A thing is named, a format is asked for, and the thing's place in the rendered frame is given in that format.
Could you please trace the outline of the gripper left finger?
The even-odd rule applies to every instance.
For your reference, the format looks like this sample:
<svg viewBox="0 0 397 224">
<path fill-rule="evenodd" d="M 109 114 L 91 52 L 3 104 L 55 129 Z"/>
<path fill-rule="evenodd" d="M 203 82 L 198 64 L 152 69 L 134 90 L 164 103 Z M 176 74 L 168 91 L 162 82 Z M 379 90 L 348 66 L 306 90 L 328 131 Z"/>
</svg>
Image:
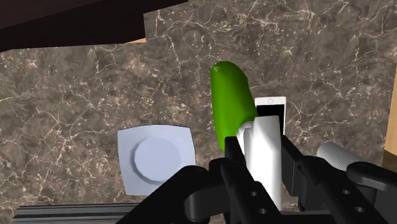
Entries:
<svg viewBox="0 0 397 224">
<path fill-rule="evenodd" d="M 226 155 L 209 168 L 180 169 L 116 224 L 209 224 L 223 214 L 226 224 L 276 224 L 281 214 L 261 183 L 250 175 L 236 137 L 226 138 Z"/>
</svg>

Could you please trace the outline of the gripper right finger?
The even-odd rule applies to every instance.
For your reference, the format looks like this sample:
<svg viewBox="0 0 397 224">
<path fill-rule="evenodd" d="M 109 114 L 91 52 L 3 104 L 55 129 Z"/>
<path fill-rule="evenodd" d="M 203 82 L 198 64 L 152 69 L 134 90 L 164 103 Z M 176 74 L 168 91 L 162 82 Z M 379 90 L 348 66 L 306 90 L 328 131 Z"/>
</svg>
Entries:
<svg viewBox="0 0 397 224">
<path fill-rule="evenodd" d="M 307 224 L 397 224 L 397 173 L 368 162 L 341 171 L 281 137 L 282 182 Z"/>
</svg>

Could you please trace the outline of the white mug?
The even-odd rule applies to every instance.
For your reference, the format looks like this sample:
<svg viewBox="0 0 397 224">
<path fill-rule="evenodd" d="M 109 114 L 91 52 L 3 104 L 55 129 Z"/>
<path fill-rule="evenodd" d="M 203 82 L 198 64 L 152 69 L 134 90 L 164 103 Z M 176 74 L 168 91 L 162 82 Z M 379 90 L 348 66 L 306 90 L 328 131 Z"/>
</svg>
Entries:
<svg viewBox="0 0 397 224">
<path fill-rule="evenodd" d="M 260 116 L 237 130 L 248 171 L 266 189 L 278 210 L 282 209 L 282 156 L 279 117 Z"/>
</svg>

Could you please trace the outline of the grey ribbed cylinder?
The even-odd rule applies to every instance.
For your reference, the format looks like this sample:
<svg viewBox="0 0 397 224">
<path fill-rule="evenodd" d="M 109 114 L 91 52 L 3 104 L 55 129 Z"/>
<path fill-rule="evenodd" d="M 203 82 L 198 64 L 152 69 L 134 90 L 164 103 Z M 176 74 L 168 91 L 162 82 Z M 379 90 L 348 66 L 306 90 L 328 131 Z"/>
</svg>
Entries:
<svg viewBox="0 0 397 224">
<path fill-rule="evenodd" d="M 332 142 L 321 144 L 316 156 L 325 159 L 331 166 L 341 171 L 346 171 L 347 166 L 352 163 L 366 162 L 363 157 Z"/>
</svg>

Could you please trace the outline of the green oblong vegetable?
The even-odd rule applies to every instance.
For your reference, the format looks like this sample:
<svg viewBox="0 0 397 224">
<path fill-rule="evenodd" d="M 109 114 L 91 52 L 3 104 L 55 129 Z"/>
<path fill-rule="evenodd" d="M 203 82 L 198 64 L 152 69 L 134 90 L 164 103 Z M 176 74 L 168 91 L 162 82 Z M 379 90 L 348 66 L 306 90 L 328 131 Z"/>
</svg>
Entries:
<svg viewBox="0 0 397 224">
<path fill-rule="evenodd" d="M 258 112 L 246 75 L 232 62 L 221 61 L 210 69 L 214 129 L 219 147 L 225 138 L 237 135 L 239 127 L 253 121 Z"/>
</svg>

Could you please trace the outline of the white phone with black screen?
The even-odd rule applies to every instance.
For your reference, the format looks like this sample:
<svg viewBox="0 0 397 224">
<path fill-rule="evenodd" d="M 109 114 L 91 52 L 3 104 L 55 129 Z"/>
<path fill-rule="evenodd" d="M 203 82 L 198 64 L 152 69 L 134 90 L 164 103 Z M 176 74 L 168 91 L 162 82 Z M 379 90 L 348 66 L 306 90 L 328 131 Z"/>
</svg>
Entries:
<svg viewBox="0 0 397 224">
<path fill-rule="evenodd" d="M 254 99 L 258 116 L 274 116 L 279 117 L 280 132 L 285 135 L 286 125 L 286 97 L 256 97 Z"/>
</svg>

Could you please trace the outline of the white square plate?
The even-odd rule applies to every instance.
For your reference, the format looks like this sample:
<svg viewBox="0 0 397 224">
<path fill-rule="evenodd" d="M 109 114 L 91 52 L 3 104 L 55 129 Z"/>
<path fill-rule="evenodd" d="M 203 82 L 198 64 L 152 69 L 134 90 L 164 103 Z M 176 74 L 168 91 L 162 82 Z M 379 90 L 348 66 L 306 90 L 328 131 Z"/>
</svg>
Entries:
<svg viewBox="0 0 397 224">
<path fill-rule="evenodd" d="M 195 165 L 190 128 L 153 124 L 117 132 L 120 171 L 125 193 L 148 196 L 181 168 Z"/>
</svg>

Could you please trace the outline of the dark grey ridged rail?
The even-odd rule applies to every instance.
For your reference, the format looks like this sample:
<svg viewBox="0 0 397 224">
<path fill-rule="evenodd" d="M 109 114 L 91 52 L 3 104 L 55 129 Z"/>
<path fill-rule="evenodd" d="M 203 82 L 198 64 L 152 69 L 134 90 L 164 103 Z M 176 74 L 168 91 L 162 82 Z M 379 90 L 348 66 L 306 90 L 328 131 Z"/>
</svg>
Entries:
<svg viewBox="0 0 397 224">
<path fill-rule="evenodd" d="M 21 206 L 14 224 L 115 224 L 138 203 Z"/>
</svg>

